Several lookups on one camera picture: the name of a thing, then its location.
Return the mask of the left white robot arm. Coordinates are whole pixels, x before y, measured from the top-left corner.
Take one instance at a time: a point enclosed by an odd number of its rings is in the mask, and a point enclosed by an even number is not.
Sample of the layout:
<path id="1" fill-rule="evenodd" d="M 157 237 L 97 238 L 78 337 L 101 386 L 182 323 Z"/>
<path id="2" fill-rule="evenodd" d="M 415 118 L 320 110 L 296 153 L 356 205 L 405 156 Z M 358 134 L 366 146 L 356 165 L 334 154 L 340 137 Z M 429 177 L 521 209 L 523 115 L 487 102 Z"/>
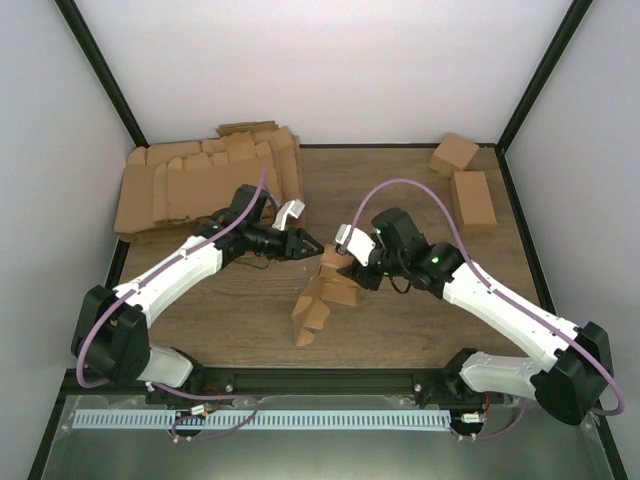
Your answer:
<path id="1" fill-rule="evenodd" d="M 247 253 L 276 261 L 323 253 L 323 246 L 305 229 L 288 222 L 301 215 L 304 203 L 299 199 L 285 203 L 268 225 L 262 215 L 270 200 L 266 191 L 244 184 L 228 207 L 214 212 L 147 272 L 112 289 L 90 289 L 71 344 L 77 380 L 91 369 L 104 383 L 164 384 L 181 403 L 196 402 L 205 381 L 195 372 L 195 360 L 176 349 L 152 346 L 149 330 L 184 293 Z"/>

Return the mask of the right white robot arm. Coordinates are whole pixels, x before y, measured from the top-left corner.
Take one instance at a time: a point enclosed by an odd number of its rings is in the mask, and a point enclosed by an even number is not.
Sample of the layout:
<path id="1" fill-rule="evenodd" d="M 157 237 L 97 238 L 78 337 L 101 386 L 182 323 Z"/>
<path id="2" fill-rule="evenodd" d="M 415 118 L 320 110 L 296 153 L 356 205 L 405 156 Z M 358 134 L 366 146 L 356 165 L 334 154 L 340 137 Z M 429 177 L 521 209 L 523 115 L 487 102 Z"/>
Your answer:
<path id="1" fill-rule="evenodd" d="M 471 313 L 524 353 L 460 351 L 444 378 L 451 400 L 465 403 L 478 392 L 519 396 L 568 425 L 580 424 L 593 411 L 613 374 L 609 336 L 602 327 L 578 326 L 532 304 L 466 261 L 456 246 L 429 243 L 402 209 L 383 211 L 372 225 L 371 234 L 349 224 L 339 227 L 336 247 L 353 258 L 342 275 L 370 291 L 378 290 L 383 279 L 402 277 L 410 287 Z"/>

